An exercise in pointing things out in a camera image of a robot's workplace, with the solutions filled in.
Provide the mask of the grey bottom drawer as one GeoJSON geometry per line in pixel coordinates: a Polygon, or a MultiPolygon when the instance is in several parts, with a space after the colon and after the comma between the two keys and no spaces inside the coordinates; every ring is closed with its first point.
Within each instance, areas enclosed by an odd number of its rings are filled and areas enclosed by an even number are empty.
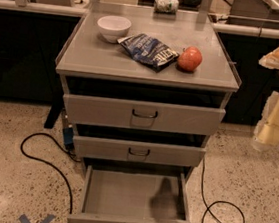
{"type": "Polygon", "coordinates": [[[195,223],[184,176],[90,165],[80,205],[68,223],[195,223]]]}

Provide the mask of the grey drawer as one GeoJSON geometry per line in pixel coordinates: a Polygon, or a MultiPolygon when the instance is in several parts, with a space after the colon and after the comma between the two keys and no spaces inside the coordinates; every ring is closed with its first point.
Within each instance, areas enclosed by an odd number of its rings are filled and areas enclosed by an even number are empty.
{"type": "Polygon", "coordinates": [[[86,125],[211,135],[225,116],[208,91],[80,77],[67,83],[68,117],[86,125]]]}
{"type": "Polygon", "coordinates": [[[184,176],[90,165],[80,205],[68,223],[195,223],[184,176]]]}
{"type": "Polygon", "coordinates": [[[95,125],[77,131],[74,146],[84,158],[193,167],[206,151],[200,135],[95,125]]]}

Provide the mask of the grey drawer cabinet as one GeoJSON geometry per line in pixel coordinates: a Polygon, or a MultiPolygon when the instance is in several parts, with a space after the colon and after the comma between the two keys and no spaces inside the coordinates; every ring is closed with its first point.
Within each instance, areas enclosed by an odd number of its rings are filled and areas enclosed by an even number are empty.
{"type": "Polygon", "coordinates": [[[221,46],[194,13],[97,4],[56,67],[76,155],[184,183],[239,88],[221,46]]]}

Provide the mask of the grey middle drawer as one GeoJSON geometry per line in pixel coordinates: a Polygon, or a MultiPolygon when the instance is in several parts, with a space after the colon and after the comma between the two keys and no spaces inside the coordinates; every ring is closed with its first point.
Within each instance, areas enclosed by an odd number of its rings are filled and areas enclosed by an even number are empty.
{"type": "Polygon", "coordinates": [[[193,167],[206,151],[200,135],[95,125],[77,131],[74,146],[84,158],[193,167]]]}

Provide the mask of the grey top drawer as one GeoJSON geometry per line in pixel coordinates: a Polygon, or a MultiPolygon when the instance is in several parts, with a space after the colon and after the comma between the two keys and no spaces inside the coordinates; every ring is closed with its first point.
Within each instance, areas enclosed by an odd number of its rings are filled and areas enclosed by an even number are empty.
{"type": "Polygon", "coordinates": [[[86,125],[211,135],[225,116],[208,91],[80,77],[67,83],[68,117],[86,125]]]}

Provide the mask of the blue chip bag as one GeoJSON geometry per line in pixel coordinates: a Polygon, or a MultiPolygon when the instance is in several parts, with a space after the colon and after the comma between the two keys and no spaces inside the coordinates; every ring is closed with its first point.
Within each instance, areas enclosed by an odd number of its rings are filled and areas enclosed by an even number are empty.
{"type": "Polygon", "coordinates": [[[165,69],[179,57],[179,53],[168,45],[144,33],[123,37],[117,41],[131,59],[150,67],[155,72],[165,69]]]}

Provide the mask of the blue power adapter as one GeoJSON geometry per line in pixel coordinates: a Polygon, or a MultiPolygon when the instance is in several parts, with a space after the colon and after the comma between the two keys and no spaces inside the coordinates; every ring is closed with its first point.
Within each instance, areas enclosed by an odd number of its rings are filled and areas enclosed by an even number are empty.
{"type": "Polygon", "coordinates": [[[66,127],[63,129],[63,139],[64,146],[67,151],[71,151],[74,148],[74,140],[73,140],[74,131],[71,127],[66,127]]]}

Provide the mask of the red apple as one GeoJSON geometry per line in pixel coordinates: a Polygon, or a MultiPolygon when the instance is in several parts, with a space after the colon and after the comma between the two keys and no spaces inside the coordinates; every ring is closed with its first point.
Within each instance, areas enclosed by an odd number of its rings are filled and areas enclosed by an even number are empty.
{"type": "Polygon", "coordinates": [[[201,51],[195,46],[184,49],[178,57],[177,66],[186,72],[193,72],[203,62],[201,51]]]}

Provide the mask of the white ceramic bowl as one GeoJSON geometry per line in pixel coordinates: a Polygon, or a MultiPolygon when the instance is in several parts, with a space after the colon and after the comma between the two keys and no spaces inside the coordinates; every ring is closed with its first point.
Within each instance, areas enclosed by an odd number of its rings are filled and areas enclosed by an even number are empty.
{"type": "Polygon", "coordinates": [[[109,43],[117,43],[118,39],[127,36],[131,28],[131,21],[126,17],[104,16],[97,21],[100,34],[109,43]]]}

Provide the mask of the white green soda can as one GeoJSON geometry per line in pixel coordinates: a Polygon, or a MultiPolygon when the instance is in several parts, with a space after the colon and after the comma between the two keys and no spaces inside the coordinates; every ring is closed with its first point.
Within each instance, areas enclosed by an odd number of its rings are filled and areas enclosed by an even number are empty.
{"type": "Polygon", "coordinates": [[[179,8],[178,0],[154,0],[154,11],[157,13],[175,14],[179,8]]]}

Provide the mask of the dark counter cabinet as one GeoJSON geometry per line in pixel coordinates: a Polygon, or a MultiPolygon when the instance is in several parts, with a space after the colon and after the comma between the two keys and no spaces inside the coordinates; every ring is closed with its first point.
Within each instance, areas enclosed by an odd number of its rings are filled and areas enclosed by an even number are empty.
{"type": "MultiPolygon", "coordinates": [[[[78,17],[0,9],[0,99],[50,103],[60,88],[55,63],[78,17]]],[[[227,123],[256,125],[265,101],[279,92],[279,73],[258,64],[279,40],[220,34],[241,86],[226,107],[227,123]]]]}

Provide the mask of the blue tape cross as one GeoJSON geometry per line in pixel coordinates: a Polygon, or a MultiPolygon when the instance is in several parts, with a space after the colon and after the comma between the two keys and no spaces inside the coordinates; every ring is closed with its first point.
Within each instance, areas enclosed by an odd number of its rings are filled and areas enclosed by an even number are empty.
{"type": "Polygon", "coordinates": [[[52,223],[54,219],[56,219],[54,214],[48,214],[41,221],[32,222],[31,219],[29,219],[26,214],[22,214],[18,220],[19,223],[52,223]]]}

